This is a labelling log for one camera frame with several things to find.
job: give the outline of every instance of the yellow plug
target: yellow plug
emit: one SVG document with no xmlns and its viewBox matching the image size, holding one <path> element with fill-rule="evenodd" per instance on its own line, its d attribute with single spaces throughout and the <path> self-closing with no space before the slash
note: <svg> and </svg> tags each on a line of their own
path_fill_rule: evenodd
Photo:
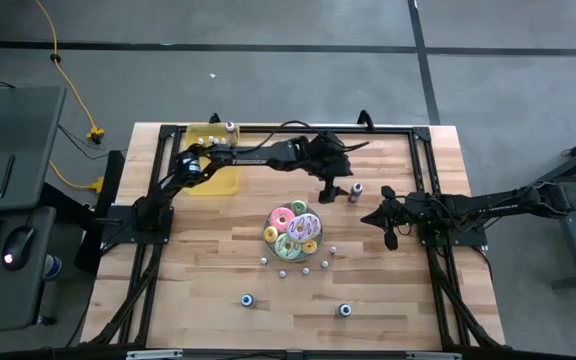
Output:
<svg viewBox="0 0 576 360">
<path fill-rule="evenodd" d="M 90 190 L 94 190 L 97 194 L 99 194 L 103 186 L 104 186 L 104 177 L 100 176 L 97 178 L 97 181 L 90 184 Z"/>
<path fill-rule="evenodd" d="M 101 144 L 101 138 L 104 137 L 104 135 L 106 135 L 106 132 L 104 131 L 104 129 L 100 129 L 96 126 L 93 126 L 90 129 L 90 132 L 88 134 L 86 134 L 86 138 L 92 142 L 94 142 L 95 144 L 99 145 Z"/>
</svg>

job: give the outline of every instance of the green donut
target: green donut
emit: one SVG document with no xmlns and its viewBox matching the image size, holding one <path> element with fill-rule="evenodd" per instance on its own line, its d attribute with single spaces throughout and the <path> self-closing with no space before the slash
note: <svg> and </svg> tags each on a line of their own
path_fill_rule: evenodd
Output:
<svg viewBox="0 0 576 360">
<path fill-rule="evenodd" d="M 282 259 L 293 260 L 301 254 L 301 244 L 290 240 L 286 234 L 281 234 L 275 241 L 275 252 Z"/>
<path fill-rule="evenodd" d="M 296 200 L 290 204 L 290 209 L 292 209 L 292 212 L 294 212 L 295 215 L 299 216 L 306 212 L 308 205 L 306 205 L 306 203 L 301 200 Z"/>
</svg>

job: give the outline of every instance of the yellow cable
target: yellow cable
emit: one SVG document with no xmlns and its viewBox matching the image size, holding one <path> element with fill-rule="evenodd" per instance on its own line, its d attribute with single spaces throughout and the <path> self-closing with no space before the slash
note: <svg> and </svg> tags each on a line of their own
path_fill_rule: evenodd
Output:
<svg viewBox="0 0 576 360">
<path fill-rule="evenodd" d="M 57 177 L 59 179 L 61 179 L 61 181 L 63 181 L 66 185 L 73 187 L 75 189 L 82 189 L 82 190 L 94 189 L 91 185 L 77 185 L 77 184 L 71 183 L 70 181 L 66 180 L 66 178 L 63 175 L 61 175 L 61 173 L 59 172 L 59 170 L 57 170 L 57 167 L 52 162 L 52 160 L 49 162 L 49 164 L 50 164 L 50 167 L 52 167 L 52 169 L 55 171 L 55 174 L 57 175 Z"/>
<path fill-rule="evenodd" d="M 39 0 L 35 0 L 35 2 L 37 3 L 37 5 L 39 5 L 39 8 L 41 8 L 41 11 L 46 16 L 46 20 L 48 20 L 48 24 L 50 25 L 50 30 L 52 31 L 54 54 L 57 55 L 57 32 L 55 31 L 55 26 L 53 25 L 52 19 L 50 18 L 50 14 L 48 14 L 48 11 L 46 11 L 46 8 L 44 8 L 44 6 L 41 5 L 41 2 Z M 66 75 L 66 72 L 61 68 L 61 66 L 59 66 L 59 62 L 57 61 L 57 59 L 56 58 L 53 59 L 52 62 L 55 64 L 55 66 L 57 67 L 57 70 L 59 70 L 61 75 L 64 77 L 64 79 L 66 80 L 66 82 L 68 83 L 70 88 L 72 89 L 72 92 L 75 94 L 75 97 L 77 98 L 79 105 L 81 105 L 81 108 L 84 109 L 84 112 L 86 113 L 86 116 L 88 117 L 88 120 L 90 120 L 90 125 L 92 125 L 93 132 L 98 130 L 97 125 L 95 124 L 95 120 L 93 120 L 92 115 L 90 114 L 90 111 L 88 111 L 88 108 L 86 107 L 86 105 L 84 105 L 84 102 L 81 100 L 81 97 L 79 96 L 79 92 L 77 91 L 77 88 L 75 88 L 75 85 L 72 83 L 72 81 L 70 81 L 70 78 L 68 77 L 68 75 Z"/>
</svg>

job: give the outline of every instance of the bowl of donuts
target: bowl of donuts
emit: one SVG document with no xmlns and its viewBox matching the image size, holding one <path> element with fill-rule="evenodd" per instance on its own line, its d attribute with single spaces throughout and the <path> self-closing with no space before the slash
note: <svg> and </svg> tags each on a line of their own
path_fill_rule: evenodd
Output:
<svg viewBox="0 0 576 360">
<path fill-rule="evenodd" d="M 279 259 L 300 262 L 317 252 L 323 234 L 317 213 L 306 202 L 296 200 L 270 212 L 262 237 L 268 251 Z"/>
</svg>

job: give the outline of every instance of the computer mouse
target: computer mouse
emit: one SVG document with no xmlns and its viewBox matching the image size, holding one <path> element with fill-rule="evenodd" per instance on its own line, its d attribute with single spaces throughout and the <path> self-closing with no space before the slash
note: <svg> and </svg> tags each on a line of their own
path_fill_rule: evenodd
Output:
<svg viewBox="0 0 576 360">
<path fill-rule="evenodd" d="M 8 271 L 21 270 L 30 257 L 30 245 L 35 235 L 35 228 L 20 226 L 8 234 L 1 251 L 1 263 Z"/>
</svg>

